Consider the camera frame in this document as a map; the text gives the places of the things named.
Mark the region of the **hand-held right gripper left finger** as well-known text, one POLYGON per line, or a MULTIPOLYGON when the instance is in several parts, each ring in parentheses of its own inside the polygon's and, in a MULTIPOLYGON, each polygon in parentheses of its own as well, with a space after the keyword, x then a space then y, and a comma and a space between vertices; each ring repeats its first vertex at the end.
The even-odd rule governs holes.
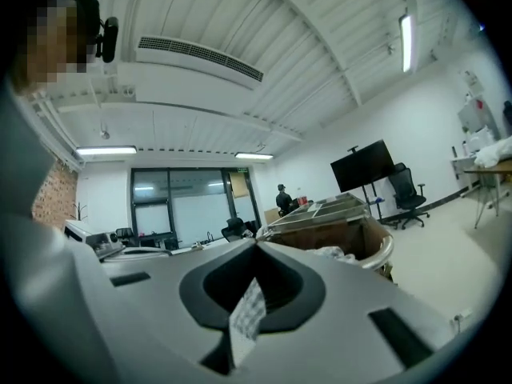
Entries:
POLYGON ((197 326, 178 286, 158 292, 156 278, 173 259, 159 259, 149 278, 137 271, 110 277, 93 250, 63 239, 66 276, 63 362, 86 383, 255 383, 248 369, 223 375, 214 362, 230 360, 230 339, 197 326))

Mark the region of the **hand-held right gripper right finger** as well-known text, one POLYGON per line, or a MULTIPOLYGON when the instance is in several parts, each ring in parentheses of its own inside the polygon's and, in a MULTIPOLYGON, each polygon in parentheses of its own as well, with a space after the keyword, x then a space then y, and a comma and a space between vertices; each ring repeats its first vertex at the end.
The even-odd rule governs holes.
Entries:
POLYGON ((264 334, 239 369, 241 383, 431 383, 474 335, 384 277, 359 266, 262 242, 316 272, 321 308, 295 331, 264 334))

